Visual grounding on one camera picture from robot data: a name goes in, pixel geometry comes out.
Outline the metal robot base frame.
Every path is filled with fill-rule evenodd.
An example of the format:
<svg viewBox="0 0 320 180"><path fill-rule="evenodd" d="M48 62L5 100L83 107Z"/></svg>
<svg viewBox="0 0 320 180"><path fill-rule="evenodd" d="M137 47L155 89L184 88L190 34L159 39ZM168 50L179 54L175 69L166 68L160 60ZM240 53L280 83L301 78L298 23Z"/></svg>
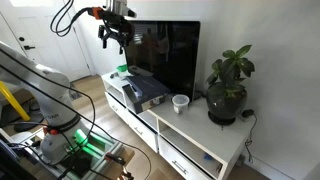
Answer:
<svg viewBox="0 0 320 180"><path fill-rule="evenodd" d="M126 169L134 152L109 137L94 132L86 136L78 130L71 139L74 145L64 144L66 155L56 164L44 159L40 149L43 140L44 133L38 130L22 141L21 145L57 179L134 180L134 176Z"/></svg>

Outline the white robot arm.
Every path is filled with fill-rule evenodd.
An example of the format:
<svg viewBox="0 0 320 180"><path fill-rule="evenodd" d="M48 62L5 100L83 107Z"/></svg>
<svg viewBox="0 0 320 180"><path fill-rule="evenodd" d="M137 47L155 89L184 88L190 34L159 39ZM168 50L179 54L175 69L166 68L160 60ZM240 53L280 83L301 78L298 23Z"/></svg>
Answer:
<svg viewBox="0 0 320 180"><path fill-rule="evenodd" d="M42 160L50 165L67 156L68 142L79 149L84 141L76 141L79 130L89 133L86 117L73 109L70 81L63 73L33 62L4 42L0 42L0 80L24 88L38 101L47 120L47 134L40 144Z"/></svg>

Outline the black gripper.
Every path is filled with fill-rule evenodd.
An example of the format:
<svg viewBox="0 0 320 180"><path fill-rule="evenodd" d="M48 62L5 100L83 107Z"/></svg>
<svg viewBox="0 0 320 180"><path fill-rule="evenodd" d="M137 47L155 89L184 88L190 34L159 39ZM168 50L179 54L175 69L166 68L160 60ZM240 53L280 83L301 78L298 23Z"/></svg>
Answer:
<svg viewBox="0 0 320 180"><path fill-rule="evenodd" d="M107 48L107 40L112 38L119 43L119 54L122 55L124 47L128 46L133 39L134 26L123 16L112 12L99 12L98 17L103 21L103 25L100 25L98 30L98 37L103 42L103 49Z"/></svg>

